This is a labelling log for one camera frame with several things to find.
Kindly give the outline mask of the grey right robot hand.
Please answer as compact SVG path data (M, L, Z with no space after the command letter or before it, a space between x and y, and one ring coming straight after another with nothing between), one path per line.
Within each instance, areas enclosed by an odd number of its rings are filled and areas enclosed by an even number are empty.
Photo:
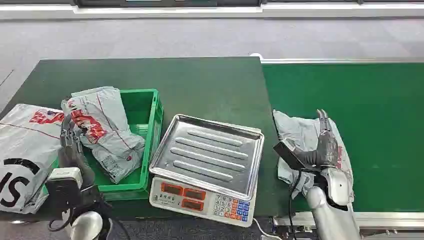
M338 142L332 131L328 114L323 109L317 109L319 119L319 135L315 150L303 151L296 147L293 151L299 161L308 167L336 167L339 157Z

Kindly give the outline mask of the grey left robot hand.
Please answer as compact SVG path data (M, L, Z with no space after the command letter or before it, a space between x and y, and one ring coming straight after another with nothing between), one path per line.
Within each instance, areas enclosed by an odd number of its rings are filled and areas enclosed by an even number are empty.
M80 199L82 202L96 202L100 194L95 185L95 173L87 163L80 137L74 131L74 126L72 117L67 114L61 123L61 148L58 151L58 166L60 168L78 168L82 184L79 187L74 177L67 177L59 189L71 199Z

